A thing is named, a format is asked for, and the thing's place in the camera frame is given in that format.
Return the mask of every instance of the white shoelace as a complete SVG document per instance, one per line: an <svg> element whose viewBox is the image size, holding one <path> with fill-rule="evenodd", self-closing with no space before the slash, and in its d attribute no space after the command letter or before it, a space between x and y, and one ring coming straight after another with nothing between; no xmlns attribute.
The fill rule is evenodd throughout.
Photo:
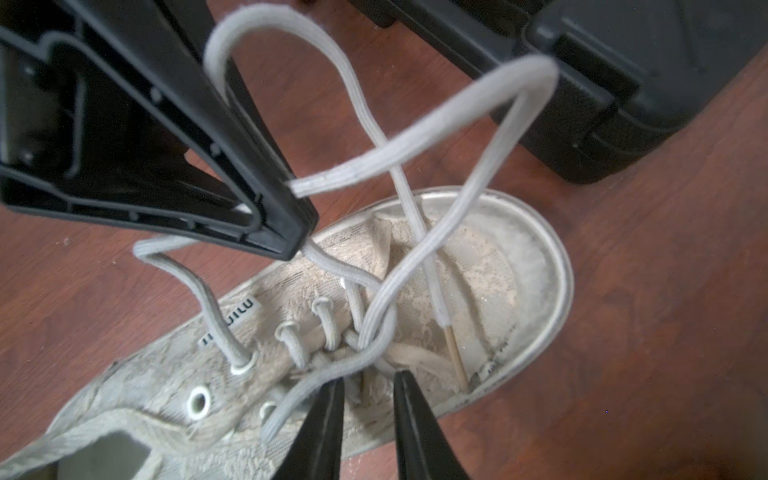
<svg viewBox="0 0 768 480"><path fill-rule="evenodd" d="M278 433L291 412L323 383L349 376L371 365L387 375L392 374L392 367L383 360L382 355L392 344L396 329L395 300L400 288L419 265L424 266L429 282L435 319L440 326L450 325L440 291L434 253L459 226L512 148L546 105L557 84L558 70L549 58L535 55L500 65L387 141L368 109L349 60L338 45L308 18L285 6L251 5L240 8L228 15L211 33L204 54L204 69L227 103L229 102L224 73L231 49L243 35L258 28L278 28L297 35L315 45L328 57L341 74L357 117L376 146L337 167L291 180L288 185L292 192L297 197L307 197L347 187L389 171L417 241L415 247L381 281L365 270L331 257L311 239L306 240L302 248L306 258L342 280L357 332L348 329L343 333L334 333L328 321L333 319L333 316L329 311L321 312L320 319L326 332L325 346L338 346L338 335L341 335L343 341L357 350L357 353L336 362L330 362L327 357L318 358L313 363L318 364L319 368L307 374L289 392L280 392L277 406L262 426L262 439L268 442ZM513 99L515 101L511 109L498 126L453 205L427 233L400 165L452 132ZM240 344L229 330L210 288L190 270L164 255L170 250L195 242L196 240L183 237L156 237L137 242L134 245L134 254L174 275L193 291L200 302L204 322L215 344L227 358L233 374L243 374L255 363L257 355ZM360 286L375 294L367 310L362 304ZM279 336L287 338L290 333ZM301 342L293 342L293 347L288 348L295 350L291 352L294 362L306 366L308 362L304 362L306 357L303 356L304 348ZM260 389L245 392L243 398L236 401L237 405L233 406L232 411L227 410L218 415L216 422L210 425L210 431L199 430L194 437L191 437L182 425L166 422L139 410L114 409L103 412L65 432L46 434L0 466L0 478L10 478L30 468L58 460L118 429L129 432L131 436L159 452L158 455L189 455L199 452L209 448L229 432L243 414L239 410L251 408L264 395L260 392ZM147 462L138 477L155 476L161 464L161 457L158 455L153 454L153 461Z"/></svg>
<svg viewBox="0 0 768 480"><path fill-rule="evenodd" d="M271 440L291 412L323 383L347 376L372 365L392 342L396 328L395 298L400 288L419 265L432 297L435 319L440 326L450 325L450 317L440 290L434 253L459 226L472 204L488 185L512 148L528 129L554 91L558 71L548 58L531 56L496 68L436 108L422 120L387 141L373 119L352 65L341 48L319 26L285 6L250 5L230 13L208 38L203 67L222 98L229 103L225 74L230 53L247 33L261 28L278 28L303 38L318 48L335 66L353 103L360 124L376 148L337 167L290 181L292 192L307 197L359 183L389 170L403 205L403 210L418 242L394 268L383 283L363 270L341 262L325 253L312 240L302 249L304 255L324 270L349 283L358 283L376 295L359 326L357 349L348 359L334 362L300 380L274 409L262 428L262 438ZM400 165L452 132L477 120L494 108L515 98L515 103L499 125L464 187L445 216L429 232L413 200Z"/></svg>

